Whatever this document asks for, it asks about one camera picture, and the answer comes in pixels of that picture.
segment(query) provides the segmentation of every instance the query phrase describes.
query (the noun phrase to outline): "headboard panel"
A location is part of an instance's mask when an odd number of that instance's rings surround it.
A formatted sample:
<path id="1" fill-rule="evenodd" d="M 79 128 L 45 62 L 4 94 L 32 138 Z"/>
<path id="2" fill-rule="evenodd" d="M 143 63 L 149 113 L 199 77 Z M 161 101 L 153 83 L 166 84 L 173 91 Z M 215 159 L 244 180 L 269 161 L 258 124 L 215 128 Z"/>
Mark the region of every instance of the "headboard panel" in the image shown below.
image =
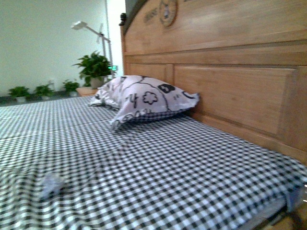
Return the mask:
<path id="1" fill-rule="evenodd" d="M 160 2 L 122 30 L 125 74 L 199 92 L 191 116 L 307 164 L 307 2 L 178 0 L 169 27 Z"/>

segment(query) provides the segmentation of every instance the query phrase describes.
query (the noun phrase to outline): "floor lamp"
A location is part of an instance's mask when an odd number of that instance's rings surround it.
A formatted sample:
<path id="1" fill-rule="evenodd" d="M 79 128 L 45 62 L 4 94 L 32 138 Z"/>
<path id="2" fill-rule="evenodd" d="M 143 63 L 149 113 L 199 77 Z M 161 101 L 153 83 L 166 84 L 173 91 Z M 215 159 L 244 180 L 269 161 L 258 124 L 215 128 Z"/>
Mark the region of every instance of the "floor lamp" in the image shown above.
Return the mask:
<path id="1" fill-rule="evenodd" d="M 111 74 L 112 74 L 112 78 L 114 78 L 113 59 L 112 59 L 112 50 L 111 50 L 111 40 L 106 38 L 104 36 L 104 34 L 96 32 L 91 27 L 89 27 L 87 25 L 87 23 L 82 22 L 82 21 L 78 21 L 78 22 L 72 24 L 71 28 L 74 29 L 74 30 L 80 30 L 80 29 L 86 28 L 86 29 L 92 31 L 94 34 L 98 35 L 101 38 L 101 40 L 102 40 L 102 48 L 103 48 L 104 56 L 106 55 L 106 41 L 108 42 L 108 45 L 109 45 L 109 55 L 110 55 L 110 64 L 111 64 Z"/>

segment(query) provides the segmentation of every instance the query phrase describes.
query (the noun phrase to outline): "white pot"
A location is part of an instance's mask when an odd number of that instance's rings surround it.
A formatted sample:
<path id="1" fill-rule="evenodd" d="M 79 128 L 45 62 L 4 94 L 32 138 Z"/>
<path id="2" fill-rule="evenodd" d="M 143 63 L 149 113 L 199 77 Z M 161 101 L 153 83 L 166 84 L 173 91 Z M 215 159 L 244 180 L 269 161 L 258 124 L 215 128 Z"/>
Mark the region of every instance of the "white pot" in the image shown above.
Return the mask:
<path id="1" fill-rule="evenodd" d="M 70 97 L 76 97 L 76 96 L 78 96 L 78 93 L 76 91 L 71 91 L 71 92 L 69 92 L 69 96 Z"/>
<path id="2" fill-rule="evenodd" d="M 23 103 L 25 102 L 25 97 L 16 97 L 16 100 L 18 103 Z"/>
<path id="3" fill-rule="evenodd" d="M 99 80 L 98 78 L 91 78 L 91 87 L 93 89 L 97 89 L 97 88 L 101 87 L 105 82 L 105 77 L 106 76 L 102 76 L 101 77 L 102 80 Z"/>
<path id="4" fill-rule="evenodd" d="M 43 100 L 49 100 L 50 97 L 48 97 L 48 96 L 42 96 L 42 99 L 43 99 Z"/>

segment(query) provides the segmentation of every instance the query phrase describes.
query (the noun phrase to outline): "white pillow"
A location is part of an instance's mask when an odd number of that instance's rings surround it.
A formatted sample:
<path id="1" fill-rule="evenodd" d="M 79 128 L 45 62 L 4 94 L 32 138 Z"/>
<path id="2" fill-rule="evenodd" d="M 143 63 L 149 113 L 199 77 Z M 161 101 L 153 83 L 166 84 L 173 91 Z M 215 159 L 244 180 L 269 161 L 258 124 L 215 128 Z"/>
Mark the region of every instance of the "white pillow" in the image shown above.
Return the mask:
<path id="1" fill-rule="evenodd" d="M 151 121 L 173 116 L 194 107 L 199 95 L 161 80 L 126 75 L 98 88 L 89 106 L 107 105 L 118 109 L 112 129 L 128 121 Z"/>

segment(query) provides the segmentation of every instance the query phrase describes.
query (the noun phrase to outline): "gingham sheet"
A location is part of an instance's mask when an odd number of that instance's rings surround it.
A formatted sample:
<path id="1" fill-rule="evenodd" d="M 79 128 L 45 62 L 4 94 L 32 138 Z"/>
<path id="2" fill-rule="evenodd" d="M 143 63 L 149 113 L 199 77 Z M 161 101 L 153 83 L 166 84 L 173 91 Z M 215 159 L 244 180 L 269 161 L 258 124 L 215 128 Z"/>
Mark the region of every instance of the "gingham sheet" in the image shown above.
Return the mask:
<path id="1" fill-rule="evenodd" d="M 0 107 L 0 228 L 236 229 L 307 182 L 294 159 L 184 115 L 111 132 L 89 97 Z M 42 179 L 66 184 L 42 201 Z"/>

